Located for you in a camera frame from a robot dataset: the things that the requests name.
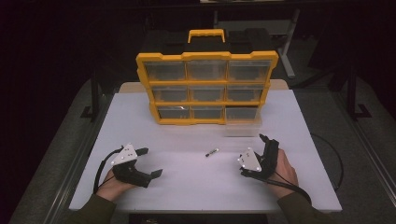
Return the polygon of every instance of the yellow storage organizer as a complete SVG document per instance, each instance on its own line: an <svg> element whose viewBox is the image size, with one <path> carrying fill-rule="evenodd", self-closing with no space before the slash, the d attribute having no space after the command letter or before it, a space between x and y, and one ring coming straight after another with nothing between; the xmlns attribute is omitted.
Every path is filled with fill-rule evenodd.
<svg viewBox="0 0 396 224"><path fill-rule="evenodd" d="M152 116L178 125L256 120L277 60L264 29L151 31L136 57Z"/></svg>

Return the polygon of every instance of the hand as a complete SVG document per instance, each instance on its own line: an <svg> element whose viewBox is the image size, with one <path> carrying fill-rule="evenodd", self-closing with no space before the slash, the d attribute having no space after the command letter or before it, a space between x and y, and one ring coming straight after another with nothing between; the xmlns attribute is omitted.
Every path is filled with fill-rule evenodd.
<svg viewBox="0 0 396 224"><path fill-rule="evenodd" d="M286 157L285 151L283 149L279 149L277 153L277 166L276 172L269 177L269 179L286 183L293 184L298 186L298 178L296 171L290 165L288 158ZM288 194L293 193L294 191L291 189L285 189L283 187L279 187L276 185L268 184L270 190L276 195L278 199L285 197Z"/></svg>
<svg viewBox="0 0 396 224"><path fill-rule="evenodd" d="M108 171L103 183L104 184L102 184L96 192L96 195L111 202L116 201L126 190L136 188L135 185L124 183L116 179L112 169Z"/></svg>

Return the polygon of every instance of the organizer handle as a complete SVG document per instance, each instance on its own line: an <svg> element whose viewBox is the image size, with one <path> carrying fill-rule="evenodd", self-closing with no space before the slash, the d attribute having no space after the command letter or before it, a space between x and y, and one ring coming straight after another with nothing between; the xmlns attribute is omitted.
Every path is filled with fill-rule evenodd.
<svg viewBox="0 0 396 224"><path fill-rule="evenodd" d="M193 36L209 36L209 35L221 35L221 39L222 39L223 43L225 42L224 30L210 29L210 30L190 30L188 43L190 44L191 38Z"/></svg>

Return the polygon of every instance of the white table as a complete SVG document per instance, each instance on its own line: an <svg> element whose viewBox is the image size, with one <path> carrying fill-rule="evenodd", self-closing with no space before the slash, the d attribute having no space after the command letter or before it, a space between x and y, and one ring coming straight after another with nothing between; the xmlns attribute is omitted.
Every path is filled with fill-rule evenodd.
<svg viewBox="0 0 396 224"><path fill-rule="evenodd" d="M277 140L295 167L314 207L341 211L293 91L269 91L262 109L261 133ZM157 124L149 112L146 93L117 93L111 103L92 154L69 208L76 210L92 194L101 160L121 145L148 147L137 159L137 170L149 174L163 169L148 188L132 189L117 201L128 213L273 213L276 198L262 182L240 175L239 154L248 147L262 154L260 137L223 137L224 126ZM213 148L219 152L206 157ZM110 169L109 159L102 178Z"/></svg>

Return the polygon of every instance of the metal pin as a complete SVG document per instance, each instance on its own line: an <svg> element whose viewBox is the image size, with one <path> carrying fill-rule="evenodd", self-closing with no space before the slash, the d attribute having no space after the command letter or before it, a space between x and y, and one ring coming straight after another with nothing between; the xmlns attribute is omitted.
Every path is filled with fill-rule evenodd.
<svg viewBox="0 0 396 224"><path fill-rule="evenodd" d="M208 152L205 156L206 156L206 157L209 157L210 155L212 155L213 153L216 153L216 152L218 152L218 151L219 151L219 149L218 149L218 148L215 148L215 149L211 150L210 152Z"/></svg>

